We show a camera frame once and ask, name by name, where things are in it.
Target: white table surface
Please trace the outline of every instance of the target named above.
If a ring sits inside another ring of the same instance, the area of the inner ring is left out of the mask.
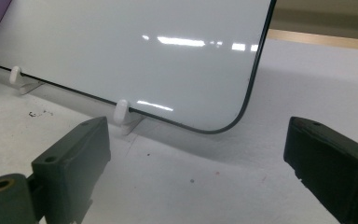
[[[280,52],[285,48],[268,41],[248,110],[225,133],[203,135],[145,119],[121,136],[109,124],[112,161],[84,223],[337,223],[283,161],[283,148],[292,116],[358,142],[358,72],[321,73],[312,67],[316,61],[285,55],[296,51]],[[353,52],[356,62],[358,51],[339,50]],[[285,66],[291,60],[298,62]],[[111,123],[113,112],[112,105],[49,85],[21,96],[0,70],[0,175],[30,175],[31,161],[78,123],[99,116]]]

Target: glass panel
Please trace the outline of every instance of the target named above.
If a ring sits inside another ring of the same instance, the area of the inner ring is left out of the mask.
[[[270,5],[17,0],[0,25],[0,66],[110,102],[125,99],[194,131],[223,131],[246,107]]]

